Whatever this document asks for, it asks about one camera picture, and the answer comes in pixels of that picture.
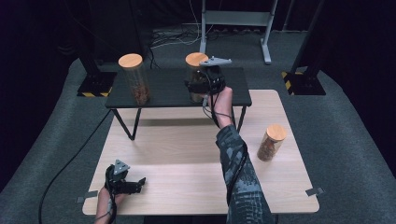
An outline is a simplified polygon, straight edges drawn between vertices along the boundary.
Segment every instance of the black speaker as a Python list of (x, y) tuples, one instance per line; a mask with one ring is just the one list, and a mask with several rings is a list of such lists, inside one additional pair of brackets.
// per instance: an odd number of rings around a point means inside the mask
[(129, 53), (146, 57), (152, 38), (147, 0), (89, 0), (92, 57), (114, 63)]

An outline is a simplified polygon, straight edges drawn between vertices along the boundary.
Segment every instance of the hand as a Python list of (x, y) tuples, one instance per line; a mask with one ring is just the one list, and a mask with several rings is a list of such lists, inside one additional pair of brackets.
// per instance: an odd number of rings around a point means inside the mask
[[(231, 108), (233, 102), (233, 89), (225, 87), (223, 91), (213, 95), (213, 101), (215, 108), (210, 108), (215, 111), (216, 118), (218, 119), (219, 127), (222, 129), (230, 124), (233, 124), (231, 120)], [(211, 104), (211, 97), (208, 97), (208, 104)]]
[[(123, 199), (127, 196), (127, 194), (117, 194), (115, 201), (117, 207), (120, 205), (120, 203), (123, 201)], [(98, 195), (98, 204), (96, 208), (96, 216), (95, 216), (95, 224), (107, 224), (108, 221), (110, 220), (111, 214), (107, 213), (107, 205), (108, 205), (108, 200), (110, 199), (110, 194), (108, 193), (108, 190), (105, 189), (105, 187), (102, 187), (99, 191)]]

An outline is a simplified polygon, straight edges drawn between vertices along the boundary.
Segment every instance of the tabletop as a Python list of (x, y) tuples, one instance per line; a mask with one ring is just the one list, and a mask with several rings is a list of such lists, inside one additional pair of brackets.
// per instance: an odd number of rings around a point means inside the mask
[[(148, 74), (150, 100), (145, 105), (137, 105), (126, 83), (122, 71), (119, 71), (111, 93), (106, 101), (107, 108), (136, 108), (136, 107), (189, 107), (200, 106), (202, 103), (193, 103), (190, 99), (184, 79), (186, 69), (166, 68), (151, 69)], [(250, 106), (251, 99), (248, 84), (241, 67), (222, 67), (226, 85), (233, 88), (233, 105)]]
[[(319, 209), (292, 129), (276, 91), (249, 91), (240, 132), (273, 214), (315, 213)], [(121, 160), (131, 166), (127, 181), (146, 177), (141, 193), (128, 196), (119, 215), (215, 215), (227, 214), (226, 188), (216, 147), (218, 127), (196, 107), (144, 108), (139, 137), (131, 141), (114, 119), (89, 191), (99, 190), (106, 168)], [(119, 109), (127, 126), (134, 125), (137, 109)], [(266, 127), (277, 123), (287, 137), (271, 161), (260, 161)], [(94, 215), (97, 198), (86, 199), (83, 213)]]

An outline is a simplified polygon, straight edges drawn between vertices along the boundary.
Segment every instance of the orange lid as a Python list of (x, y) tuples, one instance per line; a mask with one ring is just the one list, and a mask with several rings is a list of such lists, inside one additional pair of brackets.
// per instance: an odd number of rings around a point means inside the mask
[(286, 138), (286, 130), (279, 124), (271, 124), (267, 128), (268, 137), (278, 142)]
[(186, 63), (190, 66), (195, 66), (195, 67), (198, 67), (200, 62), (206, 60), (209, 60), (209, 58), (206, 56), (206, 54), (201, 52), (191, 53), (186, 57)]
[(119, 65), (123, 68), (134, 68), (142, 62), (143, 58), (138, 54), (126, 54), (119, 59)]

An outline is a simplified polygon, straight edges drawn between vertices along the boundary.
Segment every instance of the patterned sleeve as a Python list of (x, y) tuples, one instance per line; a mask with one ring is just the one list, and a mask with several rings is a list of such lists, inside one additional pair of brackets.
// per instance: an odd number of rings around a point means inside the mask
[(235, 127), (229, 125), (221, 129), (216, 144), (220, 150), (221, 169), (227, 189), (234, 180), (233, 188), (230, 189), (227, 224), (275, 223), (247, 153), (242, 169), (239, 174), (237, 172), (244, 158), (244, 150), (248, 148)]

